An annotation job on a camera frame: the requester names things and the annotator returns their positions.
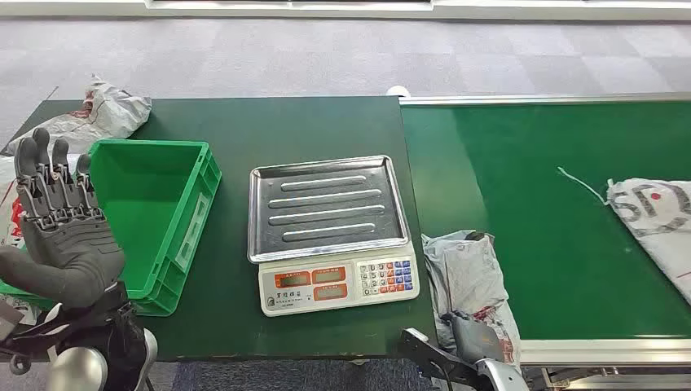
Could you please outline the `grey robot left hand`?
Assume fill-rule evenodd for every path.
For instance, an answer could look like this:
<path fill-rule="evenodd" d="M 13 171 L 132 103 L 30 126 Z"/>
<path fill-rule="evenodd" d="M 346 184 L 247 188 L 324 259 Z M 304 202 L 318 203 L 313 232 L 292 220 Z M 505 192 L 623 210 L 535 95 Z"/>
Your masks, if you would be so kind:
<path fill-rule="evenodd" d="M 22 138 L 14 164 L 24 249 L 1 248 L 1 279 L 65 307 L 93 305 L 116 284 L 125 254 L 90 178 L 91 158 L 68 164 L 69 144 L 36 129 Z"/>

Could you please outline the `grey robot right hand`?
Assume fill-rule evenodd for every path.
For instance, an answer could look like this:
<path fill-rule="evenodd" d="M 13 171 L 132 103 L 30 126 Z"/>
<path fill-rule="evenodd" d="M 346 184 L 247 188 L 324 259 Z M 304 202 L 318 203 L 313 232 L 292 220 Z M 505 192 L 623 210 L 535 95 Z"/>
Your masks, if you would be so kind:
<path fill-rule="evenodd" d="M 495 330 L 472 315 L 453 311 L 441 320 L 451 327 L 456 352 L 461 361 L 474 364 L 481 359 L 504 362 L 504 351 Z"/>

